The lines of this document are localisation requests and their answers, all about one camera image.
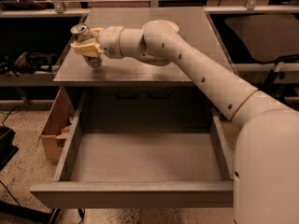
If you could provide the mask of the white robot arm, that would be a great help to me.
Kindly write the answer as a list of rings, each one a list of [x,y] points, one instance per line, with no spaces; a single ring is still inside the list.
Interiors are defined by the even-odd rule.
[[[132,57],[176,64],[240,129],[235,147],[235,224],[299,224],[299,112],[250,85],[188,44],[171,21],[140,29],[72,27],[71,47],[99,64]]]

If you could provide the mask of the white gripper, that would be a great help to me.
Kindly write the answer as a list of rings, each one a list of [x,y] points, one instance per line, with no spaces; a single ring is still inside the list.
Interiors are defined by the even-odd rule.
[[[76,54],[86,57],[100,57],[103,53],[110,59],[122,59],[120,38],[123,26],[110,26],[103,28],[92,28],[93,37],[83,42],[73,42],[71,48]]]

